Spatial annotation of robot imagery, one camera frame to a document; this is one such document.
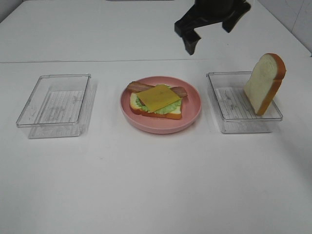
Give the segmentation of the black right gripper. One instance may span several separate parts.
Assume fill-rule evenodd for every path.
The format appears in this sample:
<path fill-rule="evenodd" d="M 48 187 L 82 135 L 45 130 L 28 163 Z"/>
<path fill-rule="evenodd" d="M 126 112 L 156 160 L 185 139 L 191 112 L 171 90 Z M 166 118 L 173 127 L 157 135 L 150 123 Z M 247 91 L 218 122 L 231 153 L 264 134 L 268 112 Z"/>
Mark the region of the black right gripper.
<path fill-rule="evenodd" d="M 221 22 L 222 28 L 229 33 L 250 9 L 251 5 L 245 0 L 196 0 L 175 22 L 175 32 L 181 36 L 188 54 L 193 55 L 201 39 L 195 28 Z"/>

